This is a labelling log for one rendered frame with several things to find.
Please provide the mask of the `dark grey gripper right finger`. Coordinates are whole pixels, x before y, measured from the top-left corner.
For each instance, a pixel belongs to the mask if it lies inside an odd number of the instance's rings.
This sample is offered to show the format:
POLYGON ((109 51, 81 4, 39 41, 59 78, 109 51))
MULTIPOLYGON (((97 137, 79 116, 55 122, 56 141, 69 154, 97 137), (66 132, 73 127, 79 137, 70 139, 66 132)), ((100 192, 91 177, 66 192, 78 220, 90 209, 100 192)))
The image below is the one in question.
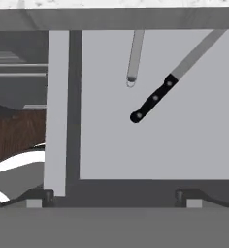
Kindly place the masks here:
POLYGON ((229 207, 229 202, 214 199, 200 189, 177 189, 175 191, 175 207, 187 208, 188 200, 201 200, 222 207, 229 207))

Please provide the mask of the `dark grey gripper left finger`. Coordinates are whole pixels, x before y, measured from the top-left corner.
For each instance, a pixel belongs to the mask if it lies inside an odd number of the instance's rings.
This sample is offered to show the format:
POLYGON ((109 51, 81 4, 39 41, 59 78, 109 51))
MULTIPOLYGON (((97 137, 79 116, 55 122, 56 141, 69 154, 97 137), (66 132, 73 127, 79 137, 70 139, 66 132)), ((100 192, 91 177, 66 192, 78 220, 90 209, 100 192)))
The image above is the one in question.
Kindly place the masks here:
POLYGON ((54 206, 52 189, 29 189, 15 199, 2 203, 3 207, 45 208, 54 206))

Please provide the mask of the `white and black round object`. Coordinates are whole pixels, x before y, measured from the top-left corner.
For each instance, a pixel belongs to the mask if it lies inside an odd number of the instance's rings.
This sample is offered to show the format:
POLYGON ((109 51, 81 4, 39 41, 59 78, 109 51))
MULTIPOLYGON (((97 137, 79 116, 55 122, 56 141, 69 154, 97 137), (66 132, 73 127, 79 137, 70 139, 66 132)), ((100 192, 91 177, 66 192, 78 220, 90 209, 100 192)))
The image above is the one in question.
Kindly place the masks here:
POLYGON ((45 145, 39 143, 0 162, 0 203, 19 197, 44 182, 45 145))

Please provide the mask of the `light grey cupboard door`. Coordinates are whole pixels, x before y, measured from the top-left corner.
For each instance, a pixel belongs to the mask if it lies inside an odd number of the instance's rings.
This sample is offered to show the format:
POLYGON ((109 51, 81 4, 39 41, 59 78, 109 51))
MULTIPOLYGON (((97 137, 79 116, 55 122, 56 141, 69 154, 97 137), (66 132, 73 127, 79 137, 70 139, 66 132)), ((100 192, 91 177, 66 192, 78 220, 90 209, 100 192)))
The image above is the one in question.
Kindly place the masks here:
POLYGON ((129 88, 132 32, 84 32, 83 179, 229 179, 229 31, 140 123, 129 119, 206 34, 147 31, 129 88))

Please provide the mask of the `narrow light grey cupboard panel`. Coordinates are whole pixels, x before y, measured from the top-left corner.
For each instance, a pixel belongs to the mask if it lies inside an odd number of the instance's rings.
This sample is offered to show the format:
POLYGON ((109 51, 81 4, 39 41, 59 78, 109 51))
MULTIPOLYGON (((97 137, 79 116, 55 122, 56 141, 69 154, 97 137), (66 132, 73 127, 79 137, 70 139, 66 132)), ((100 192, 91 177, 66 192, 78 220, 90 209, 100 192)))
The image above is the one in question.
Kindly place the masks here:
POLYGON ((44 188, 65 195, 69 69, 68 31, 49 32, 44 188))

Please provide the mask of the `dark grey cupboard run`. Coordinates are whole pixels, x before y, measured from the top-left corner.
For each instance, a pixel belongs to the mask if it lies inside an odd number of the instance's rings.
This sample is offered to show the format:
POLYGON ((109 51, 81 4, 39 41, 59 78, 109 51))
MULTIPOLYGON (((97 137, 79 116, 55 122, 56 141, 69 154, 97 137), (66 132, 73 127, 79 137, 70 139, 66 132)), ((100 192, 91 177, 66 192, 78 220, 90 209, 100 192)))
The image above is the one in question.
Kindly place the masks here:
POLYGON ((47 97, 49 33, 0 31, 0 105, 43 109, 47 97))

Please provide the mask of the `black handled kitchen knife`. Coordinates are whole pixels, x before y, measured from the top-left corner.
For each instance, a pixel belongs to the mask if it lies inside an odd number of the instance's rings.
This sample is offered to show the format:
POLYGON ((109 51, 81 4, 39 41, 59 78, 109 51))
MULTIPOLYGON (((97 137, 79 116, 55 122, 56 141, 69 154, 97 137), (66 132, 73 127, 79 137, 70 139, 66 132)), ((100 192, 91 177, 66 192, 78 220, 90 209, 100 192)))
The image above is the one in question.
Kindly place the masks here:
POLYGON ((205 36, 164 78, 163 83, 147 97, 145 102, 130 114, 130 120, 133 123, 141 122, 225 33, 225 29, 214 29, 205 36))

